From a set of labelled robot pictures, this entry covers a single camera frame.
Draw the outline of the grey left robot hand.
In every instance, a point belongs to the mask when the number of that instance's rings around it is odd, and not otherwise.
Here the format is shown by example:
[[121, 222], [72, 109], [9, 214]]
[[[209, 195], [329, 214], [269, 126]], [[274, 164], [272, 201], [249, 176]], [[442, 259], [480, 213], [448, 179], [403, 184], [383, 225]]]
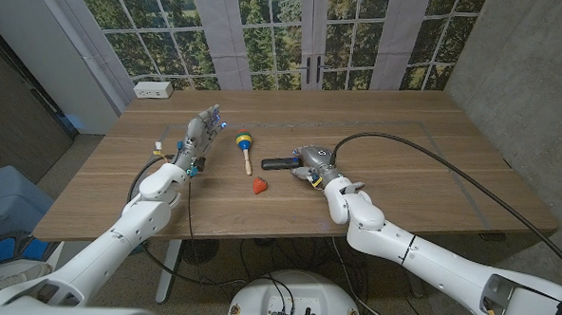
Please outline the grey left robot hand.
[[218, 104], [198, 113], [187, 124], [185, 137], [173, 164], [190, 175], [197, 166], [196, 161], [207, 156], [212, 143], [226, 124], [221, 121]]

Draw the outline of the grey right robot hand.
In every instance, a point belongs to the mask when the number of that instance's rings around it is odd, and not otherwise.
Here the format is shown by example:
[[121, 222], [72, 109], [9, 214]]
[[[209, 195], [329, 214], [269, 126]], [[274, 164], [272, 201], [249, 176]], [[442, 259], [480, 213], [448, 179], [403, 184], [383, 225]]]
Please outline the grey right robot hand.
[[329, 183], [342, 176], [337, 167], [331, 163], [332, 151], [322, 146], [307, 145], [297, 147], [294, 153], [302, 160], [302, 165], [291, 168], [290, 173], [307, 180], [315, 189], [324, 190]]

